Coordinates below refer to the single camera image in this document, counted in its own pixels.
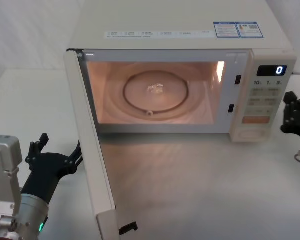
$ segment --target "open microwave door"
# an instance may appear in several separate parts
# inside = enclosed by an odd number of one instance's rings
[[[93,214],[97,220],[101,239],[119,240],[120,234],[116,206],[111,192],[77,53],[75,51],[66,52],[64,61]]]

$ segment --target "white table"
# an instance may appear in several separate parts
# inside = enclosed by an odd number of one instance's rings
[[[300,76],[291,78],[287,91],[294,91],[300,97]],[[283,105],[274,121],[270,140],[263,143],[233,145],[225,134],[178,134],[161,139],[165,143],[171,141],[172,151],[179,150],[178,146],[193,150],[189,158],[206,153],[204,164],[209,169],[207,175],[202,176],[207,193],[202,201],[206,203],[202,205],[206,216],[197,223],[204,231],[202,235],[189,239],[300,240],[300,163],[293,160],[294,154],[300,150],[300,138],[280,132],[282,112]],[[36,141],[43,132],[50,137],[45,151],[69,155],[77,144],[65,73],[54,70],[7,71],[0,80],[0,134],[17,136],[25,157],[29,143]],[[113,143],[113,139],[106,137],[101,142],[122,225],[138,215],[137,211],[124,209],[125,206],[130,207],[127,196],[133,193],[133,186],[120,182],[120,178],[113,175],[115,169],[121,171],[118,169],[120,165],[112,159],[118,154],[112,151],[114,145],[107,144]],[[121,143],[136,145],[140,142],[157,144],[158,139],[154,135],[118,138],[115,149],[123,149]],[[161,158],[164,159],[165,151],[161,150]],[[128,160],[132,154],[134,152],[121,154],[122,161]],[[129,166],[127,168],[134,178],[135,172]],[[21,186],[29,173],[27,164],[23,162],[18,174]],[[191,228],[187,219],[176,219],[176,223],[177,228]],[[136,233],[129,232],[122,239],[136,239]],[[50,203],[49,221],[40,239],[92,240],[99,237],[82,165],[75,175],[60,181]],[[155,237],[156,232],[147,235],[146,239]]]
[[[78,143],[75,116],[67,77],[60,70],[8,70],[0,80],[0,135],[20,140],[23,159],[29,144],[42,133],[50,140],[44,152],[69,156]],[[23,161],[18,173],[23,187],[29,165]],[[41,240],[97,240],[84,165],[64,177],[50,202],[49,219]]]

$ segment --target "microwave control panel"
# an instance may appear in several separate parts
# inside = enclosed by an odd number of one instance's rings
[[[283,84],[286,65],[261,65],[258,68],[252,88],[247,94],[247,105],[243,124],[268,124],[277,111],[286,84]]]

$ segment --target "microwave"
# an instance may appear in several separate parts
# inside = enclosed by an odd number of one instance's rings
[[[297,57],[265,0],[86,0],[64,59],[94,214],[119,239],[98,134],[264,141]]]

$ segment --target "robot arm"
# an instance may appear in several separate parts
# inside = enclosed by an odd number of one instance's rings
[[[19,140],[0,135],[0,230],[14,231],[21,203],[17,173],[22,162]]]
[[[300,136],[300,99],[294,92],[290,91],[284,95],[285,105],[283,115],[283,125],[281,131],[285,134],[296,134]],[[294,156],[300,163],[300,151]]]
[[[20,193],[19,140],[0,135],[0,240],[37,240],[48,220],[49,203],[60,179],[74,174],[83,160],[79,143],[70,156],[41,153],[48,141],[44,133],[40,141],[31,142],[25,159],[31,174]]]

